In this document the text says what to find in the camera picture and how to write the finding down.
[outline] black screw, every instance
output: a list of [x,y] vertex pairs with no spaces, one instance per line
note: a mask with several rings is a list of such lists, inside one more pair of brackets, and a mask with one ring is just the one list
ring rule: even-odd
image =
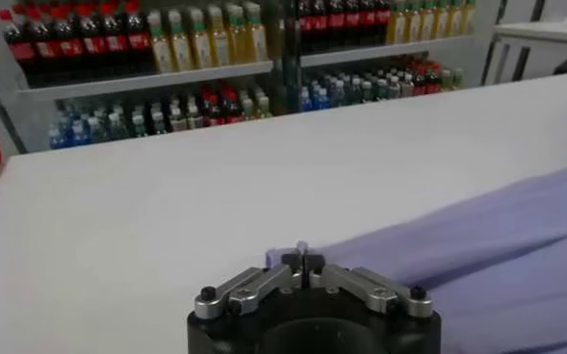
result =
[[199,292],[199,296],[203,301],[213,301],[217,297],[217,289],[214,287],[204,287]]
[[426,299],[426,290],[423,287],[413,287],[409,291],[411,298],[414,300],[424,300]]

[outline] white tabletop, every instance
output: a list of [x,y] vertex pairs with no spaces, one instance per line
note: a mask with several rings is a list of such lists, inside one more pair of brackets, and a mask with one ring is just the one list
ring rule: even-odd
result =
[[505,24],[495,26],[495,33],[502,36],[567,42],[567,21]]
[[0,354],[178,354],[200,287],[567,166],[567,76],[19,156]]

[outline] cola bottle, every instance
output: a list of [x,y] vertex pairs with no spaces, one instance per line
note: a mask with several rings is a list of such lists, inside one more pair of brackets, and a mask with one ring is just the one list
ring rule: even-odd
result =
[[101,6],[103,14],[103,31],[108,47],[108,63],[115,75],[130,73],[131,58],[129,56],[129,41],[125,34],[125,26],[121,17],[115,15],[115,6],[106,3]]
[[55,84],[59,81],[57,73],[62,67],[63,52],[56,40],[53,29],[43,23],[41,14],[35,7],[27,8],[29,17],[29,32],[40,57],[39,67],[42,81],[46,84]]
[[360,37],[362,45],[374,44],[375,38],[375,0],[360,0]]
[[103,29],[99,18],[92,13],[90,5],[82,4],[77,8],[80,15],[80,30],[86,48],[86,62],[94,77],[110,75],[107,55],[108,47],[103,36]]
[[143,13],[139,11],[135,2],[125,3],[125,11],[134,70],[141,73],[157,72],[155,57],[150,46],[150,32]]
[[360,9],[358,0],[345,1],[345,44],[358,44],[360,34]]
[[5,30],[3,30],[3,38],[10,47],[18,65],[22,68],[29,86],[39,85],[38,58],[33,44],[23,31],[23,27],[13,22],[12,13],[7,9],[0,10],[0,19],[7,22]]
[[54,30],[63,52],[62,75],[67,80],[79,80],[84,76],[84,46],[78,30],[68,20],[67,7],[54,7],[51,14],[55,19]]
[[321,51],[328,44],[328,15],[324,0],[313,0],[313,49]]
[[345,8],[343,0],[330,0],[328,29],[330,46],[336,47],[345,44]]
[[311,53],[313,43],[313,13],[310,0],[298,0],[300,18],[300,52]]

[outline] shelf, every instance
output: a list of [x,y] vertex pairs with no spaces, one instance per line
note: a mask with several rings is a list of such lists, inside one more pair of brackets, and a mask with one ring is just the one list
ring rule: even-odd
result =
[[472,42],[471,36],[444,38],[420,41],[401,45],[383,45],[360,49],[343,50],[339,52],[322,53],[302,56],[302,67],[328,65],[332,63],[347,63],[396,56],[401,54],[418,53],[433,49],[455,48]]
[[18,94],[32,101],[52,101],[96,94],[151,89],[170,85],[195,83],[271,72],[272,62],[244,63],[207,69],[94,81],[84,84],[19,90]]

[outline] lavender cloth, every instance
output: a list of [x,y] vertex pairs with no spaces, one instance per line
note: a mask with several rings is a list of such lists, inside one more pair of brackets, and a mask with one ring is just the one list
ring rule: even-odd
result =
[[317,251],[430,289],[445,354],[567,353],[567,170]]

